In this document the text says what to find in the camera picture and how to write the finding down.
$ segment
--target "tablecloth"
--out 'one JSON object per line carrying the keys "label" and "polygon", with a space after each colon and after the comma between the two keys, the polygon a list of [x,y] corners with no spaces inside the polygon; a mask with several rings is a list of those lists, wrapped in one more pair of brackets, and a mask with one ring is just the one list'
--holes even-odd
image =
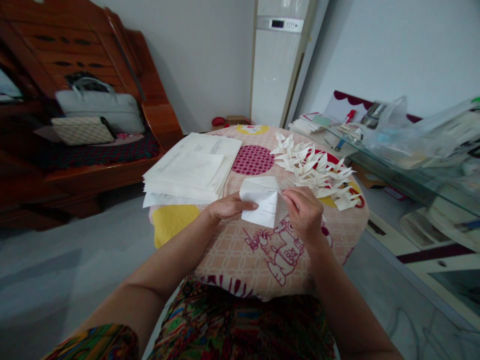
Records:
{"label": "tablecloth", "polygon": [[[270,155],[278,145],[276,132],[286,137],[293,134],[295,144],[312,143],[305,136],[266,125],[238,125],[208,133],[243,141],[226,180],[224,196],[239,191],[244,179],[255,176],[275,176],[283,188],[293,183],[294,175],[275,164],[274,155]],[[317,143],[315,148],[327,151]],[[350,184],[360,191],[353,177]],[[367,203],[362,208],[340,212],[330,197],[320,201],[324,203],[322,232],[336,259],[343,264],[367,225]],[[161,237],[162,241],[171,238],[205,207],[151,206],[149,215],[155,225],[157,247]],[[255,296],[263,301],[285,295],[315,294],[309,255],[293,231],[288,215],[274,229],[244,221],[240,214],[222,220],[192,276],[238,297]]]}

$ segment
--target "white paper crane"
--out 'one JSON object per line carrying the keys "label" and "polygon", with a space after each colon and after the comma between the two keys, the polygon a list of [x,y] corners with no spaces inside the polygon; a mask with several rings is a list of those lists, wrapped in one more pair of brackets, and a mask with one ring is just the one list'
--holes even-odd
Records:
{"label": "white paper crane", "polygon": [[345,158],[335,164],[328,160],[326,152],[315,153],[315,145],[311,142],[295,145],[293,134],[285,137],[277,131],[275,136],[278,146],[270,154],[277,155],[278,166],[294,174],[296,187],[309,187],[317,198],[330,196],[339,211],[360,203],[361,194],[351,194],[352,187],[344,187],[350,182],[349,176],[355,172],[343,165]]}

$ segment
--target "white handbag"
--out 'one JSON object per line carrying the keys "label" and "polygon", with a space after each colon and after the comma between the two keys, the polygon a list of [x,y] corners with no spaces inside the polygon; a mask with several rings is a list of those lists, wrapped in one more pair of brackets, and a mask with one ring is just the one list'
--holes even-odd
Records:
{"label": "white handbag", "polygon": [[105,144],[115,141],[104,117],[55,117],[51,119],[53,130],[70,146]]}
{"label": "white handbag", "polygon": [[[82,87],[85,81],[99,83],[110,92],[85,91]],[[72,89],[55,94],[66,117],[104,117],[117,134],[145,132],[137,101],[132,95],[115,93],[110,85],[92,77],[81,78],[72,85]]]}

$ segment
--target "tile floor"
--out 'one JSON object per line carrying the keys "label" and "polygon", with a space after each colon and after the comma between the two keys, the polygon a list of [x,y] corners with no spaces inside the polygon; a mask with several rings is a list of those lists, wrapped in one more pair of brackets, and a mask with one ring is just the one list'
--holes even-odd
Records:
{"label": "tile floor", "polygon": [[[140,196],[139,186],[107,193],[103,213],[49,231],[0,231],[2,359],[40,358],[155,251]],[[345,270],[405,358],[480,358],[478,335],[453,325],[372,239]]]}

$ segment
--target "wall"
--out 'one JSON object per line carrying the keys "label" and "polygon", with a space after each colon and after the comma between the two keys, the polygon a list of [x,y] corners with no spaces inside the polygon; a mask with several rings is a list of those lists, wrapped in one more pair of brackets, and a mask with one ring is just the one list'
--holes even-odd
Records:
{"label": "wall", "polygon": [[334,90],[426,117],[480,94],[480,1],[330,0],[296,116]]}
{"label": "wall", "polygon": [[254,0],[92,0],[143,32],[183,132],[249,115]]}

